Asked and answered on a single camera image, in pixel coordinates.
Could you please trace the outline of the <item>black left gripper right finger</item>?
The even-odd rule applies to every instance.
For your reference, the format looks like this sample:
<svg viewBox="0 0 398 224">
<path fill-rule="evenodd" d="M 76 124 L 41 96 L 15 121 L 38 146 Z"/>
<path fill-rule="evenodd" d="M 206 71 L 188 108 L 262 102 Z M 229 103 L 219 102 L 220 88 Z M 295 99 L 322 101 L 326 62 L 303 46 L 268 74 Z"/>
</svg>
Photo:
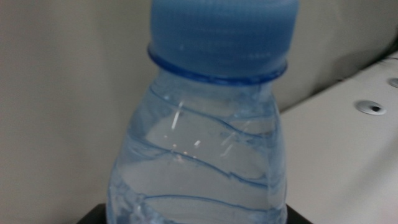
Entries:
<svg viewBox="0 0 398 224">
<path fill-rule="evenodd" d="M 287 205 L 287 224 L 313 224 L 304 216 L 295 211 L 292 207 Z"/>
</svg>

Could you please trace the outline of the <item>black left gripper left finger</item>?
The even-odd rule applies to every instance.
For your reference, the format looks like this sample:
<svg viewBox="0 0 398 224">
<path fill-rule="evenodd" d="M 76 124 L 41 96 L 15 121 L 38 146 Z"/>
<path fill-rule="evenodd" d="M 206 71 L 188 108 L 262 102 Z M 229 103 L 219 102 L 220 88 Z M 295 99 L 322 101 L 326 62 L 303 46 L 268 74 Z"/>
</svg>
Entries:
<svg viewBox="0 0 398 224">
<path fill-rule="evenodd" d="M 106 224 L 106 205 L 104 203 L 97 204 L 76 224 Z"/>
</svg>

